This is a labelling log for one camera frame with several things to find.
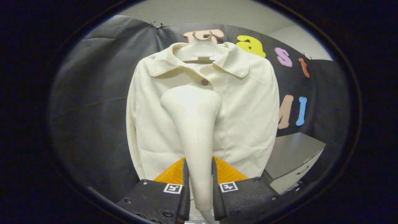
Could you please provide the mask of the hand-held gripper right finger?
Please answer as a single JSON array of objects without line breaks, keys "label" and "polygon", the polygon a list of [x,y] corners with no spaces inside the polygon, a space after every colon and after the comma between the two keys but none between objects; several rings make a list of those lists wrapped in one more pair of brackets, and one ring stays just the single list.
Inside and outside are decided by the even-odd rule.
[{"label": "hand-held gripper right finger", "polygon": [[280,196],[264,177],[248,179],[213,157],[213,209],[220,222],[269,222],[280,210]]}]

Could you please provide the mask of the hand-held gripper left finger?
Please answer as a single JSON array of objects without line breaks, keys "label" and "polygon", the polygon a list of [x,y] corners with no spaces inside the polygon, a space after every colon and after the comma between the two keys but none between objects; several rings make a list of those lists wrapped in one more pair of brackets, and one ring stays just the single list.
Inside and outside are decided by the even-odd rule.
[{"label": "hand-held gripper left finger", "polygon": [[183,224],[189,220],[189,171],[180,159],[154,180],[141,180],[118,205],[147,223]]}]

